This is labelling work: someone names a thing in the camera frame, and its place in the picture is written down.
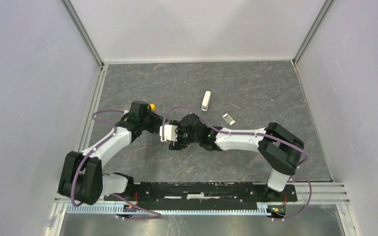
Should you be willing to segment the white stapler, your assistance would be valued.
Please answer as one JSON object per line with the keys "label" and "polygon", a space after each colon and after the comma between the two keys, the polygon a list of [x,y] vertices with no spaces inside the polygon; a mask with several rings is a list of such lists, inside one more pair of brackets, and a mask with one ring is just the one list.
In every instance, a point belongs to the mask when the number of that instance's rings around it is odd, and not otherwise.
{"label": "white stapler", "polygon": [[207,111],[208,110],[209,104],[210,104],[210,100],[211,100],[211,92],[210,91],[205,91],[203,99],[202,99],[202,103],[201,103],[201,110],[202,111]]}

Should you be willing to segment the white staple box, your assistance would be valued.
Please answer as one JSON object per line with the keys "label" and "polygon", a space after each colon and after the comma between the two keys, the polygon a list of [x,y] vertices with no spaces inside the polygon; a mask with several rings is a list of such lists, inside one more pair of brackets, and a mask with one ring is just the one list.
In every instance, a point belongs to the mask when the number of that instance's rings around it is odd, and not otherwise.
{"label": "white staple box", "polygon": [[233,119],[233,117],[231,117],[228,113],[224,114],[222,118],[229,125],[233,125],[235,123],[235,120]]}

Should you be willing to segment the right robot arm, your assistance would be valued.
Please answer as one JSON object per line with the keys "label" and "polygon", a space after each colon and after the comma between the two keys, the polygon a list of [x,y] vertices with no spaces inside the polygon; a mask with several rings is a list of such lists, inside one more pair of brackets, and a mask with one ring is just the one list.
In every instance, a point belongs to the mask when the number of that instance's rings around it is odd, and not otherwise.
{"label": "right robot arm", "polygon": [[288,180],[307,157],[303,141],[275,122],[265,128],[236,130],[212,126],[196,114],[189,114],[180,121],[164,121],[159,130],[161,141],[170,142],[170,150],[199,144],[207,151],[260,153],[272,168],[264,188],[265,196],[271,201],[284,195]]}

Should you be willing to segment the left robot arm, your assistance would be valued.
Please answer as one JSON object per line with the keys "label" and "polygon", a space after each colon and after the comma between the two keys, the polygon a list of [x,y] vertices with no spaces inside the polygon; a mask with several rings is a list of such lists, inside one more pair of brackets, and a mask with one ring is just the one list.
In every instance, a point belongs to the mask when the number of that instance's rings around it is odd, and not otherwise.
{"label": "left robot arm", "polygon": [[122,200],[135,194],[133,178],[125,174],[104,174],[102,169],[120,150],[134,142],[144,131],[158,134],[163,118],[155,105],[133,101],[128,112],[112,126],[109,133],[83,151],[70,151],[64,160],[58,194],[78,207],[93,205],[100,197],[116,193]]}

